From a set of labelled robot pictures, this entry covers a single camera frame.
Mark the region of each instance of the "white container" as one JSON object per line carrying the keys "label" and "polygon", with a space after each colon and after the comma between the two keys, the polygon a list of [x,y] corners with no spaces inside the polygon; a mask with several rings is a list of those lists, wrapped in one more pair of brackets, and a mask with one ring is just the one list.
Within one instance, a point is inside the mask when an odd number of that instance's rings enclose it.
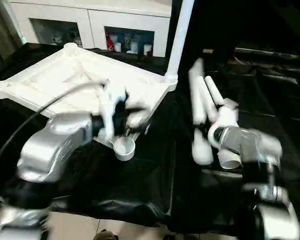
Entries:
{"label": "white container", "polygon": [[130,137],[122,136],[114,141],[113,150],[120,161],[128,161],[135,154],[136,144]]}
{"label": "white container", "polygon": [[[64,48],[16,75],[0,81],[0,99],[11,99],[33,111],[76,85],[105,80],[124,85],[129,94],[127,108],[142,106],[147,114],[132,115],[128,122],[145,122],[168,92],[164,77],[67,43]],[[42,114],[51,117],[62,112],[88,111],[99,114],[98,89],[84,89],[48,107]],[[130,136],[136,140],[138,134]],[[98,142],[112,148],[111,141]]]}

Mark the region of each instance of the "black tablecloth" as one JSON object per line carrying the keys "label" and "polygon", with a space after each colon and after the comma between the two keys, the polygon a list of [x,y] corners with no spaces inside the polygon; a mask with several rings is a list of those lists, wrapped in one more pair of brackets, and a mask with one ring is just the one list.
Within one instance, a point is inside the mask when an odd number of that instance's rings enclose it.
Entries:
{"label": "black tablecloth", "polygon": [[[0,81],[59,50],[26,44],[0,68]],[[93,51],[164,74],[162,58]],[[252,66],[210,65],[206,71],[224,97],[239,103],[239,124],[274,135],[281,141],[282,179],[300,220],[300,73]],[[8,99],[0,100],[0,147],[32,113]],[[187,73],[179,75],[153,115],[147,135],[136,141],[135,156],[118,161],[113,151],[93,142],[71,156],[55,193],[53,209],[155,226],[171,231],[206,231],[235,235],[233,215],[240,202],[241,172],[224,171],[218,160],[199,167],[191,157],[193,135]],[[19,134],[0,161],[0,195],[14,177],[25,141],[47,122],[38,117]]]}

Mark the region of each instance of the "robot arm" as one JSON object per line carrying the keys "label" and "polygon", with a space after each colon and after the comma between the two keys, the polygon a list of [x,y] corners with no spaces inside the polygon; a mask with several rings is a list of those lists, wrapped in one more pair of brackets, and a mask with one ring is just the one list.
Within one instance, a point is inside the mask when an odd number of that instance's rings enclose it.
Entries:
{"label": "robot arm", "polygon": [[300,225],[287,190],[278,181],[282,147],[273,136],[228,126],[213,136],[219,149],[240,155],[243,203],[238,211],[239,239],[299,240]]}
{"label": "robot arm", "polygon": [[88,112],[61,113],[29,138],[17,163],[17,185],[1,210],[0,240],[41,240],[53,193],[72,152],[88,144],[104,127]]}

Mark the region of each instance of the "white cabinet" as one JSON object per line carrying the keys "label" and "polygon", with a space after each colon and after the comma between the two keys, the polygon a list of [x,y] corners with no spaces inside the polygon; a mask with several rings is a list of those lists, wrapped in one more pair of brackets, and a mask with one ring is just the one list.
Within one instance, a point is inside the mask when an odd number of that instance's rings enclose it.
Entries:
{"label": "white cabinet", "polygon": [[[134,52],[137,45],[138,52],[151,49],[153,56],[166,55],[172,0],[10,1],[27,42],[75,42],[83,48],[105,50],[108,33],[119,38],[121,52]],[[126,42],[127,36],[132,45]]]}
{"label": "white cabinet", "polygon": [[11,7],[30,43],[63,45],[81,42],[83,48],[94,47],[86,9],[14,2]]}
{"label": "white cabinet", "polygon": [[115,32],[124,32],[130,35],[142,35],[146,32],[151,35],[152,33],[153,36],[150,36],[152,39],[147,39],[147,44],[153,45],[153,55],[156,57],[166,55],[170,22],[168,17],[99,10],[89,10],[88,13],[96,48],[107,49],[107,28],[109,31],[111,31],[111,28],[116,28]]}

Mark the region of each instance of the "black plastic sheet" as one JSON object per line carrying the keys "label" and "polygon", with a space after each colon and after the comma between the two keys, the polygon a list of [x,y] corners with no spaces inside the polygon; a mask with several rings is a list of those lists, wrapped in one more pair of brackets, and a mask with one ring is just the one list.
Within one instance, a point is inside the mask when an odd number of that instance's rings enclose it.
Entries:
{"label": "black plastic sheet", "polygon": [[[60,47],[26,44],[0,68],[0,80],[16,74]],[[111,58],[164,74],[161,58],[94,50]],[[239,125],[276,136],[282,144],[281,174],[300,221],[300,73],[241,65],[209,65],[224,97],[239,103]],[[10,100],[0,100],[0,147],[32,113]],[[31,122],[8,147],[0,162],[0,195],[14,178],[25,141],[47,118]],[[233,216],[240,202],[242,169],[225,171],[218,159],[209,167],[195,164],[187,73],[153,115],[147,135],[136,141],[135,156],[118,161],[113,151],[93,142],[71,156],[53,209],[101,219],[155,226],[179,233],[214,231],[235,235]]]}

